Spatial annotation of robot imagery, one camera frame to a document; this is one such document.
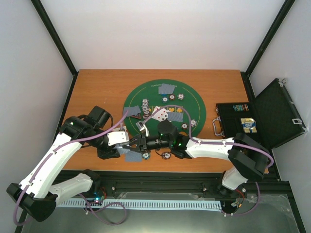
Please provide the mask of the green round poker mat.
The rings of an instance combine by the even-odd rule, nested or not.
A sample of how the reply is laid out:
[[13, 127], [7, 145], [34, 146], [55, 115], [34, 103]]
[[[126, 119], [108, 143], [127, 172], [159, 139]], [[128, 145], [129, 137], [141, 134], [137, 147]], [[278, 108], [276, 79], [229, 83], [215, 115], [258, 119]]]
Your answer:
[[[170, 100], [170, 95], [160, 95], [158, 94], [158, 87], [162, 83], [175, 85], [175, 90], [172, 95], [175, 95], [175, 100]], [[184, 98], [179, 100], [177, 98], [178, 94], [183, 94]], [[163, 97], [168, 98], [168, 102], [164, 103], [162, 101]], [[207, 118], [206, 107], [203, 99], [189, 85], [179, 82], [176, 80], [169, 79], [159, 79], [152, 80], [146, 83], [143, 83], [136, 87], [127, 97], [124, 103], [124, 107], [134, 107], [136, 105], [141, 109], [141, 104], [143, 99], [148, 99], [149, 101], [149, 111], [152, 114], [157, 108], [169, 105], [167, 110], [170, 112], [180, 112], [183, 113], [182, 122], [171, 122], [174, 126], [177, 127], [178, 131], [183, 135], [189, 134], [189, 129], [191, 129], [191, 135], [197, 137], [199, 133], [203, 130], [205, 121]], [[196, 120], [196, 126], [192, 127], [190, 121]], [[188, 125], [187, 129], [182, 128], [182, 124], [186, 123]]]

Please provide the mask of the orange black chip stack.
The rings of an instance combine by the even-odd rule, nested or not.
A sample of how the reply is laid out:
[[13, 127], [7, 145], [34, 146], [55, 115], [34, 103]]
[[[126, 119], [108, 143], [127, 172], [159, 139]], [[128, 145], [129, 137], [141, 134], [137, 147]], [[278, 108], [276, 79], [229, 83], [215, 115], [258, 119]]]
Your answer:
[[168, 160], [171, 158], [171, 154], [169, 152], [163, 152], [161, 154], [162, 159]]

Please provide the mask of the gold blue card pack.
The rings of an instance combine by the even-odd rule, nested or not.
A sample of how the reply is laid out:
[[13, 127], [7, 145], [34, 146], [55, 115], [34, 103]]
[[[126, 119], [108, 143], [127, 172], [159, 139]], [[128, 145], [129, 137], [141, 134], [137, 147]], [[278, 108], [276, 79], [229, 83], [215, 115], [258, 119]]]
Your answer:
[[257, 133], [257, 124], [253, 118], [241, 118], [240, 121], [245, 133]]

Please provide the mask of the spread row of chips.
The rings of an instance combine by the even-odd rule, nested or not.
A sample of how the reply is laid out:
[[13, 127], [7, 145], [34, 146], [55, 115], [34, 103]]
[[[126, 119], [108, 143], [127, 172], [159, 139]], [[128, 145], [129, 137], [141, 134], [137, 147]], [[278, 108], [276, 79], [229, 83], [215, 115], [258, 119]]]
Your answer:
[[142, 100], [141, 109], [142, 109], [142, 112], [143, 112], [143, 119], [147, 119], [149, 117], [149, 115], [150, 115], [148, 99], [143, 99]]

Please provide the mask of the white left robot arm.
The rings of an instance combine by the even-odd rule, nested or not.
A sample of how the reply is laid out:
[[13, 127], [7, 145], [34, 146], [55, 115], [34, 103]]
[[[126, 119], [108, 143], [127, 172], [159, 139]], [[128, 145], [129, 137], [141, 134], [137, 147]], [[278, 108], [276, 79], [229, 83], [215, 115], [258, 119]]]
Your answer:
[[97, 198], [102, 196], [100, 178], [89, 169], [62, 183], [54, 185], [53, 182], [84, 143], [104, 155], [115, 155], [117, 151], [108, 134], [123, 120], [102, 131], [109, 118], [110, 113], [95, 106], [88, 115], [71, 116], [65, 121], [51, 148], [33, 171], [20, 183], [8, 186], [6, 192], [16, 203], [14, 214], [21, 208], [33, 219], [42, 222], [59, 204], [76, 195], [89, 193]]

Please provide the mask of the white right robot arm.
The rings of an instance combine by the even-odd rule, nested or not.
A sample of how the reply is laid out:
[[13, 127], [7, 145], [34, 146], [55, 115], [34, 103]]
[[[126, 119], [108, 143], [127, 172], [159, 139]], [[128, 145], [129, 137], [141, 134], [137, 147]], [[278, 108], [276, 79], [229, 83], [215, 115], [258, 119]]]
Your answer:
[[233, 167], [225, 171], [214, 186], [214, 192], [229, 196], [247, 181], [259, 182], [273, 158], [262, 145], [243, 133], [222, 140], [200, 139], [182, 135], [168, 120], [157, 126], [158, 133], [149, 135], [146, 126], [138, 124], [142, 133], [127, 142], [123, 148], [139, 153], [169, 149], [179, 159], [215, 158], [230, 161]]

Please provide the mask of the multicolour chips in case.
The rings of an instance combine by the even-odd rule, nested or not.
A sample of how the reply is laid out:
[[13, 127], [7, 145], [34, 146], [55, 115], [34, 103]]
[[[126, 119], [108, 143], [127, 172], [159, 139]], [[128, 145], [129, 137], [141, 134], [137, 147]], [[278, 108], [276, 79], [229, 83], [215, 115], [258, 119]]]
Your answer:
[[233, 109], [237, 112], [249, 111], [248, 104], [235, 104], [233, 105]]

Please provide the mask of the blue burn card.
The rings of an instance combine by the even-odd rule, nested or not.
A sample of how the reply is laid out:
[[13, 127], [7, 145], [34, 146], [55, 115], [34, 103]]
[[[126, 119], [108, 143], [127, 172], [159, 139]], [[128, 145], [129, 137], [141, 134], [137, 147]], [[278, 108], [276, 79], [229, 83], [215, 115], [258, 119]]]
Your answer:
[[135, 152], [135, 151], [129, 151], [125, 154], [125, 161], [126, 162], [141, 162], [142, 161], [142, 155], [141, 153]]

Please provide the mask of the black chip carrying case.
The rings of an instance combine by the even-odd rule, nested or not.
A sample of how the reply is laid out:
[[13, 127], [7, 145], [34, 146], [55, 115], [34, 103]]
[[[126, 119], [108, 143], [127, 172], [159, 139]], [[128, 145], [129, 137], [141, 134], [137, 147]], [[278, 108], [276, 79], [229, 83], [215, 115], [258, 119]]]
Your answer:
[[[253, 118], [257, 133], [245, 133], [267, 149], [277, 148], [307, 132], [289, 92], [287, 80], [276, 78], [251, 102], [217, 103], [217, 121], [221, 136], [234, 137], [245, 133], [241, 118]], [[235, 104], [248, 104], [249, 111], [237, 112]]]

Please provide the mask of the green blue chip stack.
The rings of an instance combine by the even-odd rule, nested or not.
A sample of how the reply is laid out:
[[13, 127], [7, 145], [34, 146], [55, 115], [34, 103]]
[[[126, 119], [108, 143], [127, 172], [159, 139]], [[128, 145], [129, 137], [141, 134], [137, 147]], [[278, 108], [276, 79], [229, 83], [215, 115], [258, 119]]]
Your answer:
[[148, 160], [150, 158], [150, 154], [148, 152], [143, 153], [142, 158], [143, 160]]

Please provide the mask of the black frame post left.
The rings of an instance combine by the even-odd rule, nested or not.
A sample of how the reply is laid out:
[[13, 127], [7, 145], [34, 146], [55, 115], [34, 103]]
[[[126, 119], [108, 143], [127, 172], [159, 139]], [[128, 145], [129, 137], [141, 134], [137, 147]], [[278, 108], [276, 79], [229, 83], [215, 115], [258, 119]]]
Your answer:
[[76, 70], [61, 38], [59, 37], [59, 34], [57, 30], [55, 29], [45, 7], [43, 6], [42, 2], [40, 0], [31, 0], [31, 3], [33, 7], [35, 8], [36, 12], [38, 13], [41, 21], [43, 22], [45, 28], [47, 29], [51, 39], [53, 40], [55, 46], [57, 47], [61, 57], [63, 58], [66, 66], [68, 67], [71, 75], [73, 77], [77, 76], [78, 71]]

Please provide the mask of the blue backed card deck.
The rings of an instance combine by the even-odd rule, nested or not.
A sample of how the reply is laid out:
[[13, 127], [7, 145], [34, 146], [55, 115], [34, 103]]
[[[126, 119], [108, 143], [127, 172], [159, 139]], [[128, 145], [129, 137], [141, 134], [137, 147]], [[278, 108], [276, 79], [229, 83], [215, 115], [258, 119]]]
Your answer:
[[122, 145], [119, 145], [119, 144], [117, 144], [114, 148], [117, 150], [117, 152], [118, 152], [120, 155], [126, 154], [126, 153], [128, 153], [128, 152], [131, 151], [130, 149], [126, 149], [126, 148], [124, 148]]

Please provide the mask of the black frame post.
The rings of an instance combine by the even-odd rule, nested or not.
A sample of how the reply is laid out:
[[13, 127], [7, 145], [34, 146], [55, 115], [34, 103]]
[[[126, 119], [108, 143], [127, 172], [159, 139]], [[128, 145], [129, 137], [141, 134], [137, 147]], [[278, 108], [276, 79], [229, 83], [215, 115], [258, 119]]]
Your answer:
[[254, 57], [252, 58], [247, 70], [246, 76], [249, 78], [253, 71], [255, 70], [257, 64], [261, 60], [263, 54], [265, 53], [266, 49], [268, 48], [269, 44], [271, 43], [272, 39], [276, 35], [278, 29], [280, 28], [282, 22], [286, 18], [287, 14], [291, 10], [292, 6], [294, 5], [295, 0], [285, 0], [283, 5], [281, 6], [279, 12], [277, 13], [273, 23], [271, 24], [269, 30], [267, 31], [265, 37], [263, 38], [260, 46], [258, 47]]
[[76, 70], [61, 38], [59, 37], [59, 34], [57, 30], [55, 29], [45, 7], [43, 6], [42, 2], [40, 0], [31, 0], [31, 3], [33, 7], [35, 8], [36, 12], [38, 13], [41, 21], [43, 22], [45, 28], [47, 29], [51, 39], [53, 40], [55, 46], [57, 47], [61, 57], [63, 58], [66, 66], [68, 67], [71, 75], [73, 77], [77, 76], [78, 71]]

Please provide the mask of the black frame post right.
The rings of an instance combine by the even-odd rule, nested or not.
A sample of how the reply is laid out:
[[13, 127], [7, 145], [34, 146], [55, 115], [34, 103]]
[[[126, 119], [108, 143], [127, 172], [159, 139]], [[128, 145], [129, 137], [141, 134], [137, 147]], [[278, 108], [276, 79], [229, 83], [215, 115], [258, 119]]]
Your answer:
[[249, 78], [253, 71], [255, 70], [257, 64], [261, 60], [263, 54], [265, 53], [266, 49], [268, 48], [269, 44], [271, 43], [272, 39], [276, 35], [278, 29], [280, 28], [282, 22], [286, 18], [287, 14], [291, 10], [292, 6], [294, 5], [295, 0], [285, 0], [283, 5], [281, 6], [279, 12], [277, 13], [273, 23], [271, 24], [269, 30], [267, 31], [265, 37], [263, 38], [260, 46], [258, 47], [254, 57], [252, 58], [247, 70], [246, 76]]

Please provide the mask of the black front frame rail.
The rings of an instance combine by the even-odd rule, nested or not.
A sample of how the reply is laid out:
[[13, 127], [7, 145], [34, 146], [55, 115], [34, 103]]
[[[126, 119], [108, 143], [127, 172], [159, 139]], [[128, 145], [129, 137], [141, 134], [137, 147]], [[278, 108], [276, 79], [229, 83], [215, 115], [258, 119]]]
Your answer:
[[[61, 171], [55, 182], [73, 178], [81, 171]], [[186, 192], [206, 193], [210, 187], [221, 183], [220, 173], [173, 173], [173, 172], [117, 172], [96, 171], [100, 176], [100, 187], [104, 187], [110, 196], [121, 192]], [[258, 182], [259, 190], [264, 194], [287, 194], [292, 189], [289, 182], [277, 180], [267, 174]]]

